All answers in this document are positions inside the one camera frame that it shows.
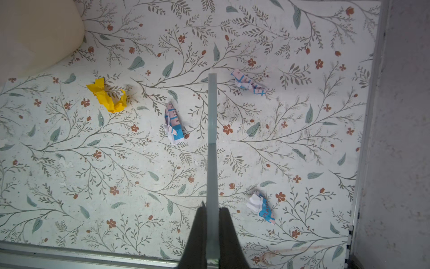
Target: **floral pattern surface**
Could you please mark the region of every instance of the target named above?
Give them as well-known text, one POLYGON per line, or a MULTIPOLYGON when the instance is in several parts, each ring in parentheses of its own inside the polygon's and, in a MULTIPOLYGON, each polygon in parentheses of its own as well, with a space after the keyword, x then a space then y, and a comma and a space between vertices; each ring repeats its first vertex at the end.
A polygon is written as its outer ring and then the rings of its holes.
POLYGON ((206 199, 212 70, 219 203, 249 264, 343 268, 379 2, 75 2, 82 46, 0 92, 2 240, 180 259, 206 199), (236 68, 267 94, 236 88, 236 68), (101 77, 124 111, 86 88, 101 77), (274 226, 246 207, 253 190, 274 226))

